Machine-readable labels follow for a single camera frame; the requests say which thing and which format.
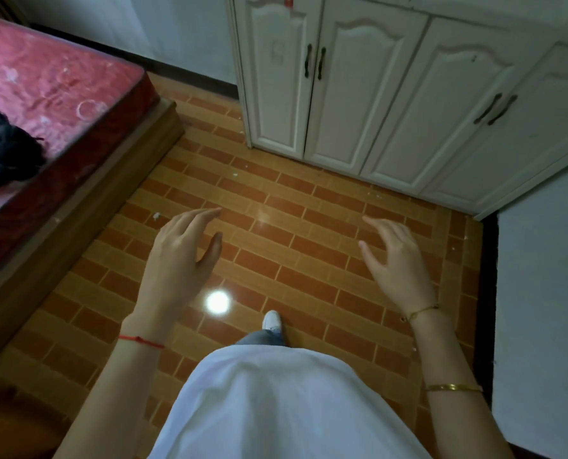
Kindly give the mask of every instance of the person's right arm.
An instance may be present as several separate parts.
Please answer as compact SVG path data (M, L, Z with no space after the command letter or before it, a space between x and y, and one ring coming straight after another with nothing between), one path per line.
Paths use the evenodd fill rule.
M382 291L406 316L433 306L433 285L410 230L388 220L364 219L386 244L387 262L382 264L365 242L359 242L365 263ZM410 323L427 386L477 386L448 316L440 310L428 310ZM480 392L437 391L427 395L442 459L513 459Z

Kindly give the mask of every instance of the hand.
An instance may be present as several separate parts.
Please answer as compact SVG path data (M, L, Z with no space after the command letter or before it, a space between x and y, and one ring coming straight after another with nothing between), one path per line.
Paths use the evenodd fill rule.
M405 225L363 216L386 244L386 264L373 256L365 242L359 242L360 252L380 289L403 312L412 312L436 304L433 284L428 276L420 248Z
M197 246L208 223L220 209L197 209L175 216L160 230L148 256L133 313L121 332L165 343L182 308L197 296L222 250L222 233L212 237L201 260Z

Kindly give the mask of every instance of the person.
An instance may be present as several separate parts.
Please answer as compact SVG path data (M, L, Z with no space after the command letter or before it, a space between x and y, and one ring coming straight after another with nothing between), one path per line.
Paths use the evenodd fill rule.
M219 209L175 216L158 233L136 307L56 459L127 459L140 426L160 348L182 308L219 259L216 233L197 247ZM416 336L442 459L513 458L467 364L409 229L364 217L387 247L381 264L360 251L380 289L408 316ZM278 314L263 330L205 357L189 376L150 453L182 458L406 458L430 455L388 404L345 363L285 346Z

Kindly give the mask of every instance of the wooden bed frame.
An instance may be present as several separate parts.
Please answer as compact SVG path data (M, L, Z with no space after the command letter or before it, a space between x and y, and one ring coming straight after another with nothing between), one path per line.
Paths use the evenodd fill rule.
M182 133L176 104L162 98L0 270L0 351Z

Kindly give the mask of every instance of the cabinet door panel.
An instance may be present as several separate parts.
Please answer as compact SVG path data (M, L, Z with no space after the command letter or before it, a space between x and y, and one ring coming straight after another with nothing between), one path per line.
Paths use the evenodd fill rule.
M234 0L253 144L301 158L311 97L307 45L318 41L321 0Z
M514 93L424 195L479 213L568 154L568 46L554 46Z
M410 194L422 191L485 123L474 121L506 97L548 41L435 19L418 50L362 175ZM500 108L503 98L497 100Z
M326 0L305 158L358 175L418 43L426 15Z

